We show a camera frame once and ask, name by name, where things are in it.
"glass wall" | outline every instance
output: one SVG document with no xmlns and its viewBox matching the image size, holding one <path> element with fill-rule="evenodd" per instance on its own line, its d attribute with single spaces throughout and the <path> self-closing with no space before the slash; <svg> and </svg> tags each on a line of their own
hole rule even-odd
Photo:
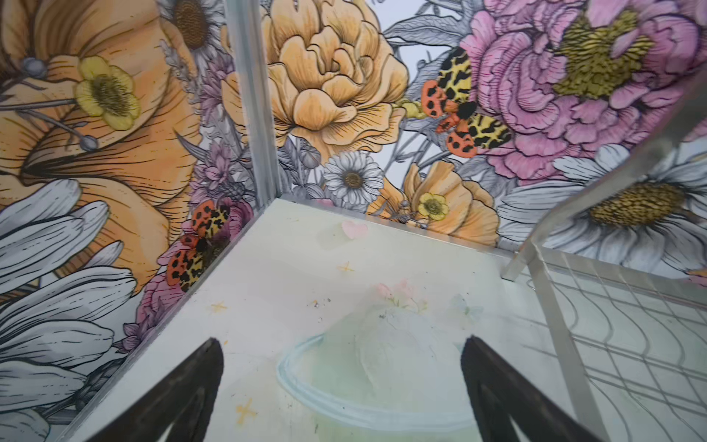
<svg viewBox="0 0 707 442">
<path fill-rule="evenodd" d="M 255 186 L 222 1 L 1 7 L 0 435 L 43 441 L 253 217 Z"/>
</svg>

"daisy center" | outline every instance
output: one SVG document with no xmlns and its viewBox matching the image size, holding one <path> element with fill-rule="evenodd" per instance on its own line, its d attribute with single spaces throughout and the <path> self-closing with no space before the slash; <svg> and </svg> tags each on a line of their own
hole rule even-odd
<svg viewBox="0 0 707 442">
<path fill-rule="evenodd" d="M 591 28 L 584 16 L 567 28 L 557 55 L 567 57 L 567 76 L 553 86 L 559 95 L 597 99 L 614 90 L 641 70 L 643 56 L 653 46 L 637 35 L 638 14 L 623 11 L 608 26 Z"/>
<path fill-rule="evenodd" d="M 206 43 L 209 25 L 199 0 L 180 0 L 174 11 L 175 25 L 182 33 L 184 43 L 191 50 Z"/>
<path fill-rule="evenodd" d="M 682 208 L 685 193 L 674 185 L 640 182 L 589 210 L 592 220 L 611 226 L 655 223 Z"/>
<path fill-rule="evenodd" d="M 130 91 L 114 77 L 99 75 L 93 79 L 93 97 L 100 107 L 113 115 L 130 115 Z"/>
<path fill-rule="evenodd" d="M 360 189 L 363 186 L 363 177 L 358 172 L 350 170 L 344 174 L 344 184 L 351 189 Z"/>
</svg>

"yellow flower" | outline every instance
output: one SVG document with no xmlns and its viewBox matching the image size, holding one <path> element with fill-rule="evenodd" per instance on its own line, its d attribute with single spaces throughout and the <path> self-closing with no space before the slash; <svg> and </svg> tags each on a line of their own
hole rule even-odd
<svg viewBox="0 0 707 442">
<path fill-rule="evenodd" d="M 132 77 L 101 57 L 88 57 L 78 64 L 83 81 L 76 85 L 76 102 L 91 117 L 102 117 L 115 130 L 128 130 L 140 115 L 140 102 L 133 95 Z"/>
<path fill-rule="evenodd" d="M 477 182 L 462 181 L 454 165 L 445 161 L 434 163 L 424 180 L 419 170 L 417 164 L 410 166 L 402 191 L 384 179 L 380 196 L 367 212 L 380 211 L 381 217 L 410 226 L 479 244 L 496 244 L 500 219 L 486 190 Z"/>
<path fill-rule="evenodd" d="M 417 206 L 417 211 L 420 215 L 433 219 L 434 221 L 442 221 L 449 214 L 449 206 L 447 200 L 442 195 L 433 195 L 425 193 L 420 197 L 420 204 Z"/>
<path fill-rule="evenodd" d="M 154 1 L 5 0 L 0 21 L 0 78 L 10 80 L 0 105 L 67 103 L 31 116 L 0 110 L 0 209 L 52 180 L 78 181 L 77 205 L 105 201 L 110 217 L 59 273 L 120 240 L 113 265 L 130 268 L 139 291 L 189 213 L 196 158 L 175 134 L 198 144 L 199 116 L 160 47 L 193 67 L 184 40 Z M 27 77 L 28 62 L 39 75 Z"/>
<path fill-rule="evenodd" d="M 292 133 L 322 154 L 379 152 L 395 142 L 405 109 L 395 106 L 408 73 L 365 0 L 273 0 L 261 8 L 276 144 Z M 223 105 L 245 135 L 235 73 L 221 82 Z"/>
</svg>

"pink heart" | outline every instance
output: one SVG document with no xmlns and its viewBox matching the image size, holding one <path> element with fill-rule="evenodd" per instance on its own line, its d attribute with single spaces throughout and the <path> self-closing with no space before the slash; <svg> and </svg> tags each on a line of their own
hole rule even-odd
<svg viewBox="0 0 707 442">
<path fill-rule="evenodd" d="M 368 226 L 365 224 L 356 224 L 353 221 L 344 221 L 341 223 L 341 228 L 349 239 L 355 240 L 365 238 L 368 235 Z"/>
</svg>

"moth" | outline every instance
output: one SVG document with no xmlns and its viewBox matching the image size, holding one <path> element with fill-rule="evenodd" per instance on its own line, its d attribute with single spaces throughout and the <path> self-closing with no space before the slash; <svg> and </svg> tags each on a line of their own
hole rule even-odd
<svg viewBox="0 0 707 442">
<path fill-rule="evenodd" d="M 436 132 L 441 134 L 453 128 L 447 136 L 447 149 L 462 158 L 499 147 L 511 138 L 508 126 L 477 112 L 477 103 L 469 101 L 471 89 L 472 65 L 461 47 L 453 49 L 444 60 L 437 79 L 422 86 L 423 111 L 432 118 L 448 115 Z"/>
</svg>

